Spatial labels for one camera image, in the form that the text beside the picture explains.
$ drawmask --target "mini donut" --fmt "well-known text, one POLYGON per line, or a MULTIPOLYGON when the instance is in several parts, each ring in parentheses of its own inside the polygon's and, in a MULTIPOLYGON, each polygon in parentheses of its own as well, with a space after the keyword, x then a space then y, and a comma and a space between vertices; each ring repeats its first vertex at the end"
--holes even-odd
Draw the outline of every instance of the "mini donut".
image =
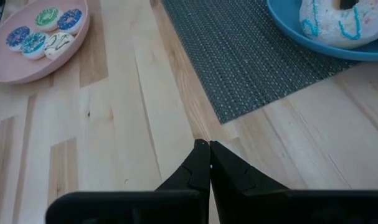
POLYGON ((378 0, 359 0, 340 9, 343 0, 302 0, 300 22, 306 36, 333 47, 353 49, 378 39, 378 0))
POLYGON ((35 23, 41 31, 48 32, 57 28, 57 21, 63 12, 55 7, 43 10, 35 18, 35 23))
POLYGON ((64 32, 58 32, 53 34, 45 44, 45 55, 49 59, 56 59, 63 52, 65 52, 72 42, 74 41, 74 36, 64 32))
POLYGON ((79 28, 82 26, 82 12, 79 9, 71 9, 65 12, 57 22, 62 32, 69 34, 78 34, 79 28))
POLYGON ((30 29, 26 26, 14 29, 6 38, 7 46, 14 52, 20 52, 21 45, 30 32, 30 29))
POLYGON ((31 60, 37 60, 45 56, 45 43, 49 35, 36 32, 28 35, 22 44, 22 54, 31 60))

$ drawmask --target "blue frosted donut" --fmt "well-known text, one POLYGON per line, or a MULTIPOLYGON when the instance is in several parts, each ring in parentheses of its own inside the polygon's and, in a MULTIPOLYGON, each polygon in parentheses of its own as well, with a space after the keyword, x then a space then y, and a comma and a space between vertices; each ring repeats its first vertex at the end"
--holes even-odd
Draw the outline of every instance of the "blue frosted donut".
POLYGON ((6 38, 6 44, 12 51, 21 51, 21 44, 24 39, 29 35, 30 29, 26 26, 18 27, 13 30, 6 38))
POLYGON ((49 35, 37 32, 28 35, 22 44, 22 54, 29 59, 39 59, 45 56, 45 43, 49 35))
POLYGON ((65 12, 57 25, 62 32, 76 34, 82 25, 82 12, 79 9, 71 9, 65 12))

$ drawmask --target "blue icing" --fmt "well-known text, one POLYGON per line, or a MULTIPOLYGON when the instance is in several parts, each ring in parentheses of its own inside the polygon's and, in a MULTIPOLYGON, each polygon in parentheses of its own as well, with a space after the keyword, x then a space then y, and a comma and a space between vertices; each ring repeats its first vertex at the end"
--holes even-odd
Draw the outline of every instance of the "blue icing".
POLYGON ((79 9, 68 10, 62 15, 62 17, 60 17, 59 21, 57 21, 57 25, 60 30, 68 30, 69 28, 73 27, 81 19, 81 17, 82 17, 81 10, 79 9))
POLYGON ((311 31, 310 34, 317 37, 317 36, 319 36, 319 21, 316 18, 316 15, 318 14, 318 8, 316 6, 316 0, 313 0, 312 5, 313 5, 314 22, 316 23, 316 25, 314 26, 309 19, 304 19, 301 22, 301 25, 302 25, 302 28, 303 28, 304 31, 306 31, 305 25, 307 25, 309 27, 310 31, 311 31))
POLYGON ((43 47, 45 45, 45 42, 45 34, 41 32, 31 34, 25 39, 22 45, 22 52, 25 54, 33 53, 43 47))
POLYGON ((21 44, 24 39, 29 35, 30 30, 26 26, 19 27, 13 30, 6 38, 6 44, 15 47, 21 44))
POLYGON ((345 27, 341 21, 338 22, 339 28, 341 29, 341 33, 344 37, 350 40, 359 40, 361 38, 361 20, 359 18, 359 12, 357 11, 357 7, 353 7, 353 11, 355 13, 355 22, 356 22, 356 35, 348 34, 345 31, 345 27))

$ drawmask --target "donut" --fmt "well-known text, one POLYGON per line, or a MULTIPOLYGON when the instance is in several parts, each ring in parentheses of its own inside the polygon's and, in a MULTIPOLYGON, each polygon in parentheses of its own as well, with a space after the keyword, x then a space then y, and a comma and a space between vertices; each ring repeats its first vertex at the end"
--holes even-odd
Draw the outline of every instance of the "donut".
POLYGON ((63 12, 55 7, 43 10, 35 18, 35 23, 41 31, 48 32, 57 28, 57 21, 63 12))
POLYGON ((43 32, 36 32, 28 35, 22 44, 22 54, 31 60, 40 59, 45 55, 45 43, 49 35, 43 32))
POLYGON ((14 29, 6 38, 6 44, 14 52, 21 51, 21 45, 24 39, 29 35, 30 29, 26 26, 14 29))
POLYGON ((69 34, 78 34, 79 28, 82 25, 82 12, 79 9, 71 9, 65 12, 60 17, 57 25, 62 32, 69 34))
POLYGON ((317 42, 353 49, 378 39, 378 0, 302 0, 300 23, 306 36, 317 42))
POLYGON ((64 32, 53 34, 45 44, 46 57, 56 59, 70 47, 73 41, 74 37, 71 34, 64 32))

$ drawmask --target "pink plate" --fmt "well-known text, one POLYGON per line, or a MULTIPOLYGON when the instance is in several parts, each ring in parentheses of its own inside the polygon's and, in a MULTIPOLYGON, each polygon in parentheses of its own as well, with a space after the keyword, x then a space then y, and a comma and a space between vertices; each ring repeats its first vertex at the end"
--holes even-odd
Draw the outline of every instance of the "pink plate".
MULTIPOLYGON (((82 45, 89 28, 89 13, 87 0, 39 0, 26 5, 20 11, 0 25, 0 82, 26 83, 42 78, 67 62, 82 45), (38 32, 35 25, 36 16, 48 7, 68 11, 79 9, 82 11, 83 24, 71 46, 57 59, 43 57, 39 60, 29 60, 19 52, 12 52, 6 45, 6 37, 11 31, 20 26, 27 26, 31 32, 38 32)), ((57 30, 48 32, 52 35, 57 30)))

